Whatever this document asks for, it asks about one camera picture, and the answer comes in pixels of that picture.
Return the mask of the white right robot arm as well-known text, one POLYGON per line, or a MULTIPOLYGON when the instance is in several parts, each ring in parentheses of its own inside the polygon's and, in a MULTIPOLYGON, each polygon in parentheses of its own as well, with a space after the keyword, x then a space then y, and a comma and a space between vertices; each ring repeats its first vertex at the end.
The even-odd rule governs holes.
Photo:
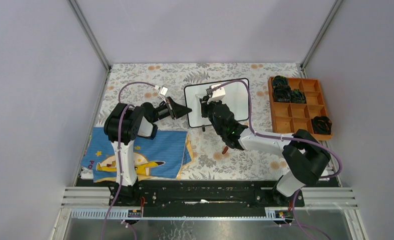
POLYGON ((289 172, 278 180, 271 193, 276 205, 286 205, 299 189, 313 185, 321 178, 331 156, 308 131, 299 129, 290 134, 257 133, 239 123, 222 101, 209 101, 207 96, 199 101, 202 117, 211 122, 215 132, 229 148, 258 150, 285 159, 289 172))

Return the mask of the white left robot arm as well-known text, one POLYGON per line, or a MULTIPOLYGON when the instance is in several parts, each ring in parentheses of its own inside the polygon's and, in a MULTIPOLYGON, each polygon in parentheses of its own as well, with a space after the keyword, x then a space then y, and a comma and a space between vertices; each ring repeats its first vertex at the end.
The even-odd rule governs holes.
POLYGON ((176 103, 171 97, 157 107, 149 102, 139 106, 118 103, 111 111, 103 130, 115 151, 116 183, 126 186, 120 196, 125 204, 135 205, 140 198, 139 191, 132 187, 138 179, 133 159, 135 139, 152 140, 157 134, 157 121, 167 117, 176 120, 191 112, 191 108, 176 103))

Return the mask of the small whiteboard black frame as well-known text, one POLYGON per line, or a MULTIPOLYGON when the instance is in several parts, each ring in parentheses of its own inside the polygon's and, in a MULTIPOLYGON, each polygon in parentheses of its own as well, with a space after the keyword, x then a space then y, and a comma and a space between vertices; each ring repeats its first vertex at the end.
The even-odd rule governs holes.
POLYGON ((187 114, 190 128, 211 126, 208 118, 210 110, 207 105, 209 99, 207 89, 224 83, 228 83, 221 88, 225 92, 225 96, 219 99, 218 102, 227 105, 230 111, 234 113, 234 119, 238 122, 249 119, 249 94, 247 92, 249 80, 247 78, 240 78, 238 82, 233 82, 233 80, 229 79, 191 84, 184 87, 185 105, 192 110, 187 114))

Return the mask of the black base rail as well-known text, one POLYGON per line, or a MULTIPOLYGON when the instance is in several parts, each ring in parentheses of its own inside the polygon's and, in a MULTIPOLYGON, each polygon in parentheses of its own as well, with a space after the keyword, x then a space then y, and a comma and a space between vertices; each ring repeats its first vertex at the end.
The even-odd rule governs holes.
POLYGON ((265 208, 303 207, 297 198, 274 191, 275 182, 255 180, 143 180, 108 185, 110 203, 137 207, 144 217, 264 217, 265 208))

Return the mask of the floral patterned table mat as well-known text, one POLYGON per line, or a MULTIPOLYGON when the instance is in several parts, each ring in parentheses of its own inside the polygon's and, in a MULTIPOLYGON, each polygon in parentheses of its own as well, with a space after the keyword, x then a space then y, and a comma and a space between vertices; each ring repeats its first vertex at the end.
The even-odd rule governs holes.
MULTIPOLYGON (((168 88, 175 102, 185 103, 187 85, 247 78, 252 98, 252 121, 256 131, 272 131, 268 79, 274 76, 295 78, 293 63, 164 63, 115 64, 108 79, 95 127, 104 126, 118 102, 158 105, 161 99, 155 85, 168 88)), ((285 159, 261 151, 230 149, 222 154, 224 143, 212 127, 190 128, 186 116, 170 117, 157 123, 160 131, 184 131, 193 151, 193 161, 182 166, 180 180, 277 180, 289 171, 285 159)))

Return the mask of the orange compartment tray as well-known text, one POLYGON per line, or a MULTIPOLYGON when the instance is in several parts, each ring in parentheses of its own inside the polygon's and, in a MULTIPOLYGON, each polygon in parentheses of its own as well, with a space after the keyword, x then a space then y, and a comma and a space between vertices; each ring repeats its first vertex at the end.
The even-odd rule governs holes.
POLYGON ((320 81, 316 78, 289 77, 288 85, 298 89, 306 97, 306 103, 277 102, 274 100, 272 80, 268 79, 268 91, 272 130, 275 133, 295 133, 299 129, 310 132, 317 141, 332 139, 333 133, 318 134, 313 129, 312 119, 328 116, 320 81))

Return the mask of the dark red marker cap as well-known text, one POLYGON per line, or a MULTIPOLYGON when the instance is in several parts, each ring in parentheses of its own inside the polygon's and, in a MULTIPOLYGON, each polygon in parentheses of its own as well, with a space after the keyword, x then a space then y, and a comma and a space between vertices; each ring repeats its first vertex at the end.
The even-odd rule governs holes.
POLYGON ((229 147, 226 146, 223 150, 222 150, 222 154, 225 155, 229 150, 229 147))

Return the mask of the blue Pikachu cloth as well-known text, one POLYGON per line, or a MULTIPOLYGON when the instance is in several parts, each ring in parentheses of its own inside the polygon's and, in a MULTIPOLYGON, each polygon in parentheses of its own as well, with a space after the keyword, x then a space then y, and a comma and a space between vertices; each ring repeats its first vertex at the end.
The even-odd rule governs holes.
MULTIPOLYGON (((179 179, 182 166, 193 161, 185 131, 159 130, 153 140, 138 137, 133 146, 138 180, 179 179)), ((115 151, 102 127, 94 127, 86 154, 81 160, 80 178, 95 183, 116 180, 115 151)))

